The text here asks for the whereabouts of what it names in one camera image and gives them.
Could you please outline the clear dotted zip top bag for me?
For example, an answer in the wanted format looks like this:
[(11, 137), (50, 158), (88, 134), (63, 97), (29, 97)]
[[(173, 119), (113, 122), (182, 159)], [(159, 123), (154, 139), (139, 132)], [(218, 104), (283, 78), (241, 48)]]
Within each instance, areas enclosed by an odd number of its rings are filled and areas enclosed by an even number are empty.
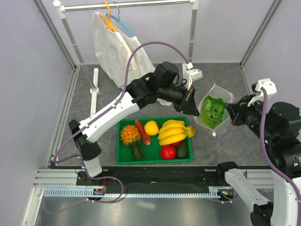
[(224, 135), (230, 125), (230, 114), (225, 106), (234, 100), (233, 93), (214, 84), (199, 103), (199, 116), (194, 117), (195, 122), (212, 137)]

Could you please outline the green plastic lettuce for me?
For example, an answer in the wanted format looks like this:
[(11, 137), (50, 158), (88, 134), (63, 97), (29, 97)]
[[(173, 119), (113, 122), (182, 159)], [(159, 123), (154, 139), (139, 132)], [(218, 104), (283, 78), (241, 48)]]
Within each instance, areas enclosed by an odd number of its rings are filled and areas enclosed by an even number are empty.
[(207, 127), (215, 129), (222, 123), (224, 110), (225, 103), (222, 98), (207, 96), (201, 104), (199, 118)]

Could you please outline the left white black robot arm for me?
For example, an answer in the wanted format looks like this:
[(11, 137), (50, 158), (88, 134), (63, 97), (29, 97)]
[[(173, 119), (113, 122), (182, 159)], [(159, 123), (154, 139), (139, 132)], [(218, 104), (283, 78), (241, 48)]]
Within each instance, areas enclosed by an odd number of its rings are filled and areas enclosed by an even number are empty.
[(130, 82), (115, 100), (93, 116), (82, 121), (69, 122), (73, 140), (87, 170), (87, 180), (91, 184), (99, 185), (103, 181), (100, 161), (102, 150), (97, 140), (123, 118), (155, 103), (157, 99), (171, 102), (177, 112), (199, 116), (192, 83), (202, 78), (203, 73), (188, 63), (182, 64), (183, 80), (180, 84), (174, 83), (178, 74), (177, 66), (163, 62), (154, 72)]

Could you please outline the red tomato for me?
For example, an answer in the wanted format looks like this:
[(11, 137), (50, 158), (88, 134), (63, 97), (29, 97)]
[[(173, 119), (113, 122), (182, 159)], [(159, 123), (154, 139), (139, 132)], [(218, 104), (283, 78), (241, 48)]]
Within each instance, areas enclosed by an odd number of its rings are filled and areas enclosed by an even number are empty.
[(160, 156), (163, 160), (172, 160), (176, 157), (176, 149), (172, 145), (163, 146), (160, 150)]

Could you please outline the yellow lemon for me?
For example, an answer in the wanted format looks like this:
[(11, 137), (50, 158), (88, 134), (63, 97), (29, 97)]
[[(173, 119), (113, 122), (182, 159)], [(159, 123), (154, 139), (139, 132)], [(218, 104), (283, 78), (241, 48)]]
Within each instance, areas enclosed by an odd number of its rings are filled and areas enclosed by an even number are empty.
[(155, 121), (148, 121), (144, 125), (144, 130), (148, 136), (155, 136), (159, 132), (158, 125)]

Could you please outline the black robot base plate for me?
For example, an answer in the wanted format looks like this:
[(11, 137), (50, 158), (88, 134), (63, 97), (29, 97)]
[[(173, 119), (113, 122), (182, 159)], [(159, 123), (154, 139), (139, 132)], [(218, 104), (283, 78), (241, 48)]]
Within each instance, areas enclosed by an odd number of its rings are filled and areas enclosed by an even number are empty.
[(206, 193), (209, 187), (229, 187), (216, 166), (108, 166), (99, 176), (119, 179), (125, 194)]

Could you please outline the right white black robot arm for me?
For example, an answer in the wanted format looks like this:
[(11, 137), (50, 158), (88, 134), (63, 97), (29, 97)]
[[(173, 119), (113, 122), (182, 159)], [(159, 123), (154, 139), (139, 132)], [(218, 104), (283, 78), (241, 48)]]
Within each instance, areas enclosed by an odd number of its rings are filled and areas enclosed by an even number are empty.
[(301, 224), (301, 117), (298, 107), (276, 102), (267, 110), (265, 101), (248, 106), (252, 96), (226, 104), (234, 126), (246, 125), (259, 139), (272, 169), (274, 198), (263, 197), (246, 179), (238, 165), (220, 163), (215, 174), (220, 185), (229, 184), (250, 211), (254, 226), (299, 226)]

